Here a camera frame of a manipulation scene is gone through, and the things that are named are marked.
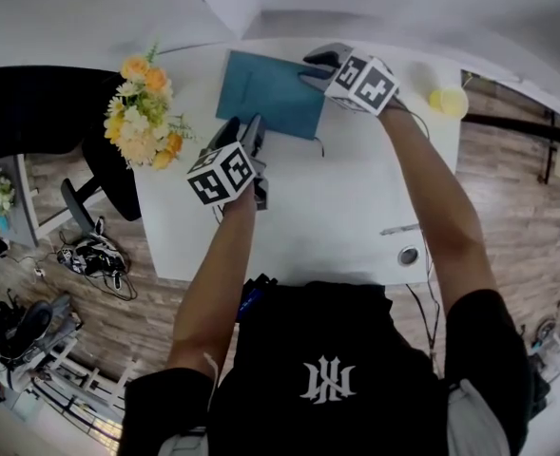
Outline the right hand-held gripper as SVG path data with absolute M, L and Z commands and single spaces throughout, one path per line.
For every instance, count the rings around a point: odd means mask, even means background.
M 306 85 L 345 109 L 379 115 L 399 88 L 399 80 L 378 58 L 342 43 L 317 47 L 303 57 L 316 67 L 299 73 Z

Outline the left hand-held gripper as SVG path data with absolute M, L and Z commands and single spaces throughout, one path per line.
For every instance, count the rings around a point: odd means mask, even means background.
M 186 173 L 186 180 L 204 206 L 223 208 L 236 200 L 249 184 L 254 184 L 257 209 L 268 207 L 266 164 L 255 159 L 262 149 L 266 121 L 256 114 L 243 134 L 243 146 L 237 142 L 241 121 L 229 119 L 210 141 L 210 150 L 200 156 Z

